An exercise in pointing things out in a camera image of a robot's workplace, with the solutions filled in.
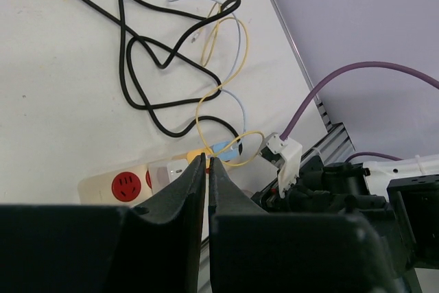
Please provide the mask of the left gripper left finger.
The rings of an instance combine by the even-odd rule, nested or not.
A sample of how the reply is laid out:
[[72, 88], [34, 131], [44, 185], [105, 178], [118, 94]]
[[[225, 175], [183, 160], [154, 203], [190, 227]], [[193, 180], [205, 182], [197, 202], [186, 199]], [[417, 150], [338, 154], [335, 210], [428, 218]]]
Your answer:
[[195, 292], [206, 186], [199, 155], [136, 207], [4, 204], [2, 292]]

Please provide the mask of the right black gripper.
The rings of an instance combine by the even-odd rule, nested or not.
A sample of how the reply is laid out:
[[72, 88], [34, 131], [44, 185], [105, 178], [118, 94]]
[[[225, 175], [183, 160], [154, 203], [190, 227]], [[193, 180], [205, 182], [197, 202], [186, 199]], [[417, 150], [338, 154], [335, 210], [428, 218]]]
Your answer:
[[319, 212], [329, 203], [329, 191], [322, 183], [324, 164], [319, 156], [312, 156], [301, 165], [296, 184], [280, 196], [278, 179], [252, 195], [251, 200], [269, 213]]

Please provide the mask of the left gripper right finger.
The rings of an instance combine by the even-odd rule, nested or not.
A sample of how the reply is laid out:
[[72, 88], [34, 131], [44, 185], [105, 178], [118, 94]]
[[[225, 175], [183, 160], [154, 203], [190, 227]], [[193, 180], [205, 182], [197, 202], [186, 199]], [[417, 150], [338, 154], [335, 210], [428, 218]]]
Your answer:
[[268, 213], [209, 168], [210, 282], [214, 292], [413, 292], [383, 240], [358, 215]]

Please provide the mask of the white charger adapter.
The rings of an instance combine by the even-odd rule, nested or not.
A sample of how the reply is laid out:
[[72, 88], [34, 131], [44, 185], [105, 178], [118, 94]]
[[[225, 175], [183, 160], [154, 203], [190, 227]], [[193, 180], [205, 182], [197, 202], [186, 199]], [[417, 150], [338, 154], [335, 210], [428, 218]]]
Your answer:
[[152, 193], [158, 193], [175, 181], [188, 165], [186, 159], [170, 159], [150, 163], [146, 173], [146, 181], [151, 187]]

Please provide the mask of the yellow charger plug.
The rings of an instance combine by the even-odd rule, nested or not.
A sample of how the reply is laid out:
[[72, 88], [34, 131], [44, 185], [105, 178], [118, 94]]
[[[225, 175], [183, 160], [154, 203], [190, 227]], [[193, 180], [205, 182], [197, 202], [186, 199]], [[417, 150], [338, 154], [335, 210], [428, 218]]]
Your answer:
[[207, 149], [207, 148], [200, 148], [200, 149], [191, 150], [191, 151], [187, 152], [187, 155], [186, 155], [187, 162], [191, 163], [195, 157], [197, 157], [201, 154], [205, 154], [206, 166], [208, 167], [210, 165], [209, 156], [211, 155], [211, 153], [209, 152], [209, 149]]

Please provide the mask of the blue charger plug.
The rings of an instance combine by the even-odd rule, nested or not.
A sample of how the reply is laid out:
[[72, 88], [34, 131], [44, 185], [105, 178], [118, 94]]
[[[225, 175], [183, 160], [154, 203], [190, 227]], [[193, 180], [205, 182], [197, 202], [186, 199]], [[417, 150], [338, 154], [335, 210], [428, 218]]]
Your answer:
[[242, 153], [241, 143], [234, 143], [229, 148], [226, 148], [229, 143], [230, 141], [223, 141], [211, 146], [213, 153], [217, 154], [217, 157], [224, 162], [234, 161]]

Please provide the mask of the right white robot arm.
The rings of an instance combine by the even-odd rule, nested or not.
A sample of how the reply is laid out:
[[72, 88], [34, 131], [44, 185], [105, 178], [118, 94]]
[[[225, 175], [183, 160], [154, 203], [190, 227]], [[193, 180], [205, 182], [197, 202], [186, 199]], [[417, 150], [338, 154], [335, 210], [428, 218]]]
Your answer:
[[313, 156], [297, 183], [279, 195], [277, 181], [252, 196], [270, 213], [337, 213], [367, 219], [404, 292], [421, 292], [416, 268], [438, 268], [438, 156], [325, 165]]

